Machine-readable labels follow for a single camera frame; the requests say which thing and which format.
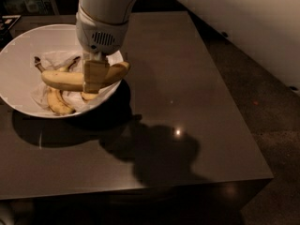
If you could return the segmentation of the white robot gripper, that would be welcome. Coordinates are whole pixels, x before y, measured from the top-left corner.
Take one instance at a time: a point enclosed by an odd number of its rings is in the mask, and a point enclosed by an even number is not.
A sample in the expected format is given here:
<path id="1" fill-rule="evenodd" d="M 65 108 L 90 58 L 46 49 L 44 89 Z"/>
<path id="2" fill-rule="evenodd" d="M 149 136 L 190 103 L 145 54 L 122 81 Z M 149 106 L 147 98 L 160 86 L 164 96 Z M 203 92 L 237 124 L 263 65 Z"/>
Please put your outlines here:
<path id="1" fill-rule="evenodd" d="M 76 34 L 82 48 L 88 53 L 111 55 L 120 50 L 128 30 L 128 22 L 108 24 L 93 20 L 81 7 L 76 14 Z M 107 61 L 85 60 L 83 64 L 83 91 L 96 94 L 108 73 Z"/>

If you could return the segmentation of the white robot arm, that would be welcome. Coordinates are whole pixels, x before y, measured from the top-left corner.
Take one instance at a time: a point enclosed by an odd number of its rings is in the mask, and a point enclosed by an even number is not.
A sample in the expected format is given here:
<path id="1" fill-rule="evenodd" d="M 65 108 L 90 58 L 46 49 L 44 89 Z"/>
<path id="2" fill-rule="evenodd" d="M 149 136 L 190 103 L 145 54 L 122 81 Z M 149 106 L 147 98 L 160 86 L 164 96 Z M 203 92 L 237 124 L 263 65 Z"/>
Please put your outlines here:
<path id="1" fill-rule="evenodd" d="M 137 0 L 79 0 L 77 38 L 86 52 L 83 91 L 96 93 L 104 79 L 106 56 L 123 45 L 128 20 Z"/>

